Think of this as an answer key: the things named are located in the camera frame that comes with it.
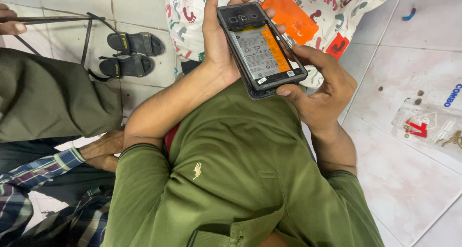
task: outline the battery label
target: battery label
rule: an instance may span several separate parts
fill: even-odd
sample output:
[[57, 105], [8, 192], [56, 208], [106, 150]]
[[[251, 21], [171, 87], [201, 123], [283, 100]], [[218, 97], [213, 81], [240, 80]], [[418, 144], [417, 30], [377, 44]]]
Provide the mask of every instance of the battery label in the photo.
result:
[[231, 36], [254, 79], [291, 70], [268, 25], [231, 32]]

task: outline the shirt sleeve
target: shirt sleeve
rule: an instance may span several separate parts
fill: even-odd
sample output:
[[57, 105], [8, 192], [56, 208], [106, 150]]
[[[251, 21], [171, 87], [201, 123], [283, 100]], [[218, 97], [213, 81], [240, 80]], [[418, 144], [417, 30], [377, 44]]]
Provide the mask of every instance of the shirt sleeve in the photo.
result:
[[20, 237], [31, 220], [33, 208], [27, 194], [84, 161], [72, 147], [0, 175], [0, 246]]
[[348, 212], [355, 242], [361, 243], [359, 246], [384, 246], [357, 177], [348, 171], [338, 170], [328, 174], [326, 179]]
[[104, 235], [107, 246], [129, 246], [149, 238], [170, 166], [152, 144], [135, 144], [119, 157], [114, 193]]

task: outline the hand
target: hand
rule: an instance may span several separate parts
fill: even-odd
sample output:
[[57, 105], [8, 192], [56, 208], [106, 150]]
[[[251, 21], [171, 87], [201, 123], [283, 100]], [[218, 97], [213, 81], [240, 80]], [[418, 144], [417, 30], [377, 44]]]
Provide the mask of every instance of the hand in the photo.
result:
[[357, 83], [332, 55], [298, 44], [292, 50], [304, 66], [315, 66], [324, 82], [308, 96], [295, 84], [281, 85], [276, 93], [285, 96], [297, 108], [298, 116], [312, 135], [328, 139], [338, 133], [337, 119], [350, 102]]
[[123, 151], [123, 131], [107, 132], [97, 141], [78, 149], [86, 160]]
[[85, 161], [86, 164], [92, 165], [97, 169], [116, 172], [118, 158], [114, 155], [102, 155]]
[[[228, 5], [249, 2], [250, 0], [230, 0]], [[202, 32], [204, 34], [205, 59], [203, 64], [212, 72], [219, 74], [224, 81], [224, 86], [234, 83], [241, 77], [231, 51], [228, 47], [225, 33], [218, 23], [217, 18], [218, 0], [207, 0], [204, 9], [204, 23]], [[276, 15], [272, 8], [265, 10], [270, 19]], [[286, 26], [276, 27], [282, 34], [286, 32]]]
[[[3, 3], [0, 3], [0, 18], [17, 18], [18, 14]], [[10, 20], [0, 23], [0, 35], [19, 35], [27, 31], [26, 25]]]

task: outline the open smartphone back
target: open smartphone back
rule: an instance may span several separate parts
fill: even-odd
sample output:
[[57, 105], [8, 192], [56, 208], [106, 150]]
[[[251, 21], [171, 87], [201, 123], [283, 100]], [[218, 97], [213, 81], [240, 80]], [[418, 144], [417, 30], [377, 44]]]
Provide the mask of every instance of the open smartphone back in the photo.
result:
[[[251, 99], [275, 95], [277, 87], [298, 84], [308, 76], [260, 4], [249, 2], [218, 7], [217, 13]], [[292, 55], [298, 68], [292, 68], [283, 49]]]

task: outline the black trousers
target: black trousers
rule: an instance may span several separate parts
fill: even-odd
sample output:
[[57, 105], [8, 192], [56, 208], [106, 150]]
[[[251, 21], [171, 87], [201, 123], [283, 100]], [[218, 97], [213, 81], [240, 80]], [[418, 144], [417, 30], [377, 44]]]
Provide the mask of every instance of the black trousers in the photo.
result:
[[[80, 136], [46, 138], [32, 141], [0, 143], [0, 174], [59, 152], [55, 147]], [[114, 186], [116, 174], [82, 163], [67, 173], [48, 181], [36, 191], [61, 202], [73, 204], [91, 188]]]

